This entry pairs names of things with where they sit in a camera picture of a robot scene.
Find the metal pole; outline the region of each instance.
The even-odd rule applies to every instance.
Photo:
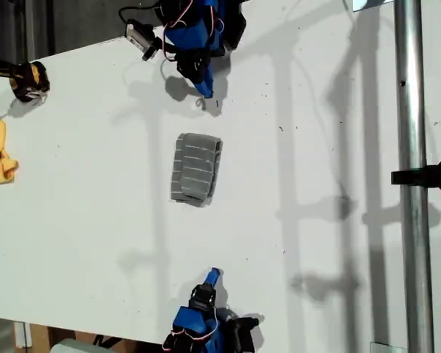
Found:
[[[400,169],[426,165],[420,0],[395,0]],[[428,193],[401,186],[409,353],[434,353]]]

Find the black clamp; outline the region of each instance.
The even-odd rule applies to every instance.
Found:
[[[215,289],[209,283],[197,285],[191,292],[188,306],[205,314],[211,314],[215,304]]]
[[[255,352],[251,330],[259,325],[257,318],[236,318],[227,321],[226,352]]]
[[[441,189],[441,162],[408,171],[393,171],[392,185],[421,186]]]

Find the cable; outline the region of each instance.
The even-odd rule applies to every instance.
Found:
[[[212,37],[212,33],[214,33],[214,7],[211,6],[211,34],[209,35],[209,38]]]
[[[183,16],[188,12],[188,10],[190,9],[191,5],[193,5],[193,0],[190,0],[190,3],[185,7],[185,9],[182,11],[182,14],[172,23],[169,24],[170,28],[174,28],[179,22],[180,20],[183,18]]]
[[[154,9],[155,7],[159,6],[160,1],[157,1],[155,4],[151,5],[151,6],[146,6],[146,7],[138,7],[138,6],[126,6],[126,7],[122,7],[119,9],[119,18],[121,19],[121,21],[123,21],[125,24],[127,24],[127,20],[123,17],[123,12],[127,11],[127,10],[151,10]]]
[[[226,25],[220,18],[218,18],[218,21],[222,23],[222,29],[219,31],[219,33],[222,33],[224,31],[224,29],[226,28]]]
[[[165,50],[165,45],[166,45],[166,40],[167,40],[167,36],[166,36],[166,30],[167,30],[168,24],[166,24],[163,27],[163,39],[162,39],[162,51],[163,51],[163,55],[165,56],[165,59],[168,60],[169,62],[173,63],[176,60],[172,57],[168,57],[167,56],[167,51]]]

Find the white table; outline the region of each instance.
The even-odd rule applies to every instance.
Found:
[[[244,9],[245,37],[209,111],[195,96],[173,100],[162,55],[143,63],[125,39],[44,59],[51,92],[33,110],[10,109],[0,79],[7,150],[21,164],[0,186],[1,318],[161,342],[217,266],[218,304],[265,317],[263,339],[255,332],[261,352],[361,353],[374,338],[406,346],[399,192],[390,185],[392,5],[351,18],[340,1]],[[435,163],[441,1],[425,1],[423,13]],[[179,77],[170,63],[162,69]],[[223,140],[213,203],[202,209],[169,200],[181,132]],[[430,200],[441,210],[439,191]],[[441,217],[431,222],[441,352]]]

